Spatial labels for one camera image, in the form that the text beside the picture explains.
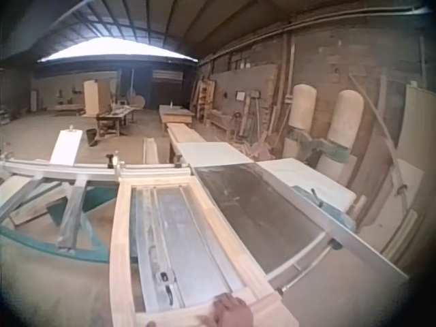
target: workshop floor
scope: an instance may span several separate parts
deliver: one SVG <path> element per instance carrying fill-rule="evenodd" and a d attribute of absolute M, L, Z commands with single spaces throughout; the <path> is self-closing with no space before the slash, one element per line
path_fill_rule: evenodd
<path fill-rule="evenodd" d="M 3 137 L 11 143 L 15 158 L 50 159 L 60 129 L 95 127 L 93 119 L 79 116 L 29 115 L 3 127 Z M 225 140 L 222 131 L 194 123 L 209 142 Z M 135 123 L 125 129 L 128 136 L 106 136 L 89 148 L 84 138 L 77 162 L 106 163 L 106 154 L 119 151 L 122 160 L 142 163 L 144 137 L 156 140 L 159 160 L 168 162 L 169 137 L 161 130 L 156 111 L 136 113 Z M 105 217 L 113 213 L 107 207 Z M 49 219 L 38 219 L 22 227 L 32 234 L 47 230 Z M 97 232 L 110 242 L 112 224 L 99 220 Z M 108 265 L 77 262 L 30 250 L 0 238 L 2 291 L 18 305 L 22 316 L 37 326 L 110 326 Z M 135 304 L 141 309 L 138 272 L 132 266 Z M 369 326 L 368 319 L 386 313 L 384 300 L 392 294 L 387 285 L 347 250 L 331 251 L 320 264 L 294 285 L 284 303 L 302 327 Z"/>
<path fill-rule="evenodd" d="M 90 148 L 85 133 L 77 153 L 76 163 L 104 164 L 106 154 L 119 152 L 121 160 L 128 164 L 142 164 L 144 138 L 155 138 L 159 161 L 168 163 L 170 138 L 162 130 L 157 110 L 137 110 L 134 123 L 128 123 L 121 131 L 124 136 L 107 135 L 98 145 Z M 65 116 L 55 112 L 30 114 L 2 127 L 6 150 L 17 159 L 50 160 L 57 136 L 62 129 L 73 125 L 76 129 L 96 128 L 95 119 L 81 116 Z M 208 142 L 225 140 L 225 132 L 215 127 L 206 127 L 194 122 L 193 128 Z"/>

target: wooden workpiece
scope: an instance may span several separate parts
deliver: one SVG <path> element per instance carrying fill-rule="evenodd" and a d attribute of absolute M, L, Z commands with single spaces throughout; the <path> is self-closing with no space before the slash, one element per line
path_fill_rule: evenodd
<path fill-rule="evenodd" d="M 159 115 L 161 117 L 163 130 L 165 130 L 165 126 L 168 123 L 184 123 L 189 126 L 192 125 L 193 113 L 179 106 L 159 106 Z"/>
<path fill-rule="evenodd" d="M 110 248 L 110 304 L 113 326 L 214 326 L 213 299 L 205 305 L 161 313 L 135 313 L 129 262 L 129 208 L 131 187 L 188 185 L 245 288 L 234 293 L 254 315 L 254 326 L 298 326 L 266 275 L 237 237 L 234 230 L 194 176 L 176 178 L 123 179 L 116 201 Z"/>
<path fill-rule="evenodd" d="M 199 133 L 185 124 L 168 123 L 167 126 L 170 134 L 170 163 L 173 162 L 175 155 L 180 155 L 179 143 L 206 142 Z"/>

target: saw table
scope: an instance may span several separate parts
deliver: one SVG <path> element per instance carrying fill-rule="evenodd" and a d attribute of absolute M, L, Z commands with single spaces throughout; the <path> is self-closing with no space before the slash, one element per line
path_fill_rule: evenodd
<path fill-rule="evenodd" d="M 119 158 L 113 168 L 4 158 L 2 176 L 19 183 L 6 179 L 0 185 L 0 223 L 24 200 L 37 200 L 41 184 L 68 181 L 58 244 L 21 243 L 93 261 L 93 251 L 75 251 L 80 226 L 87 225 L 92 233 L 82 214 L 87 187 L 118 185 L 109 254 L 114 326 L 208 326 L 214 298 L 224 292 L 251 307 L 255 326 L 297 326 L 279 294 L 331 247 L 347 248 L 386 283 L 407 280 L 353 233 L 345 211 L 355 196 L 334 181 L 293 159 L 254 163 L 226 143 L 176 146 L 187 163 L 179 168 L 125 165 Z M 296 174 L 308 176 L 309 182 L 298 181 Z M 19 240 L 18 232 L 5 224 L 0 232 Z M 134 306 L 133 260 L 138 262 L 145 312 Z M 291 268 L 297 275 L 289 276 Z"/>

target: wooden table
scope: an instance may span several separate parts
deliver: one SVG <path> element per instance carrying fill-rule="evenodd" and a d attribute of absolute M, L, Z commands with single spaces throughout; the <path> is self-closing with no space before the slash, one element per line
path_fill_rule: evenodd
<path fill-rule="evenodd" d="M 124 124 L 124 126 L 126 126 L 127 124 L 127 115 L 131 113 L 131 122 L 134 121 L 134 112 L 135 112 L 135 108 L 130 108 L 130 107 L 124 107 L 121 109 L 116 109 L 113 110 L 112 112 L 109 112 L 107 114 L 101 114 L 95 117 L 95 120 L 97 121 L 97 132 L 98 132 L 98 136 L 100 137 L 101 135 L 101 130 L 102 130 L 102 121 L 114 121 L 115 122 L 115 126 L 116 126 L 116 136 L 120 136 L 121 132 L 121 123 Z"/>
<path fill-rule="evenodd" d="M 165 124 L 168 123 L 184 123 L 192 126 L 193 113 L 179 106 L 159 106 L 159 114 L 163 130 L 165 130 Z"/>

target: ceiling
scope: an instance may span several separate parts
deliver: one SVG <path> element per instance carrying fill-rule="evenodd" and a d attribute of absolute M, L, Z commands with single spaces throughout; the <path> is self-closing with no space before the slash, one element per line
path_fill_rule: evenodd
<path fill-rule="evenodd" d="M 202 58 L 227 43 L 335 0 L 94 0 L 58 21 L 33 45 L 40 59 L 94 37 L 150 44 Z"/>

